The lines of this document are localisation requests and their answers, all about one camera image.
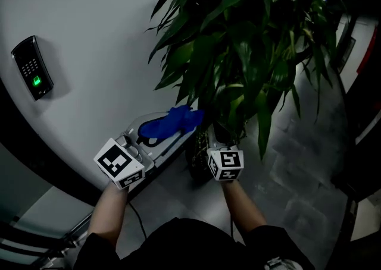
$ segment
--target gray tile floor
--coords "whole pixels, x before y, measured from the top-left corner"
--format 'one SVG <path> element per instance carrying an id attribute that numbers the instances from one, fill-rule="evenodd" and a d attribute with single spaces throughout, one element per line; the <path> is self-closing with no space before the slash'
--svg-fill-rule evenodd
<path id="1" fill-rule="evenodd" d="M 243 187 L 268 223 L 285 228 L 316 269 L 324 269 L 332 253 L 347 199 L 330 183 L 331 176 L 342 169 L 348 143 L 342 96 L 332 74 L 331 79 L 332 89 L 322 80 L 320 114 L 315 123 L 317 93 L 298 68 L 296 89 L 302 119 L 296 114 L 293 99 L 288 97 L 284 109 L 273 115 L 264 160 L 259 158 L 255 121 L 249 123 L 249 135 L 241 144 L 245 155 Z M 175 216 L 196 218 L 229 232 L 229 211 L 219 183 L 211 180 L 196 186 L 184 154 L 132 203 L 147 234 Z M 239 239 L 238 231 L 234 235 Z M 117 245 L 119 257 L 127 256 L 143 241 L 139 221 L 127 207 Z"/>

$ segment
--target green light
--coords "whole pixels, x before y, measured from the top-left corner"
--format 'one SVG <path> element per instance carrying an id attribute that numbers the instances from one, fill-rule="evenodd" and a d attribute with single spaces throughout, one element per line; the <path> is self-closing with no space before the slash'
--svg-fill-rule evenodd
<path id="1" fill-rule="evenodd" d="M 33 79 L 33 86 L 38 86 L 41 84 L 41 79 L 39 76 L 34 77 Z"/>

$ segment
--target person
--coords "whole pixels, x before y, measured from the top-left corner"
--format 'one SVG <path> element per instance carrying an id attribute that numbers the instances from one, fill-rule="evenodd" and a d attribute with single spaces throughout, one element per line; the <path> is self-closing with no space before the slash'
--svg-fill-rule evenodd
<path id="1" fill-rule="evenodd" d="M 164 268 L 314 269 L 287 232 L 271 227 L 238 181 L 221 182 L 232 219 L 245 245 L 195 219 L 174 218 L 154 231 L 139 249 L 120 260 L 115 247 L 128 189 L 110 183 L 92 214 L 88 237 L 74 270 Z"/>

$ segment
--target forearm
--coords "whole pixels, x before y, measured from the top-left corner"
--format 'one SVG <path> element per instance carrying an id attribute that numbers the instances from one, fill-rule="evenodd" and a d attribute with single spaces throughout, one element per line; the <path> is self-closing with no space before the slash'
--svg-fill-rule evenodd
<path id="1" fill-rule="evenodd" d="M 234 223 L 241 232 L 250 232 L 260 225 L 266 225 L 261 211 L 245 193 L 237 180 L 222 182 L 227 207 Z"/>
<path id="2" fill-rule="evenodd" d="M 109 183 L 95 206 L 88 234 L 95 233 L 114 246 L 120 234 L 127 203 L 128 188 L 119 190 Z"/>

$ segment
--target black shirt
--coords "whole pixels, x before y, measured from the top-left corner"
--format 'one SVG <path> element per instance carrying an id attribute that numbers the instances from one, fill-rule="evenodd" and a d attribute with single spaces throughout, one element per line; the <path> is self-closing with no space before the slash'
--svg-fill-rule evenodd
<path id="1" fill-rule="evenodd" d="M 93 233 L 83 245 L 74 270 L 208 265 L 233 269 L 265 269 L 269 265 L 268 269 L 276 269 L 280 264 L 293 264 L 292 261 L 303 270 L 314 269 L 282 228 L 261 226 L 242 237 L 246 246 L 205 222 L 174 218 L 154 231 L 139 249 L 120 260 L 111 243 Z"/>

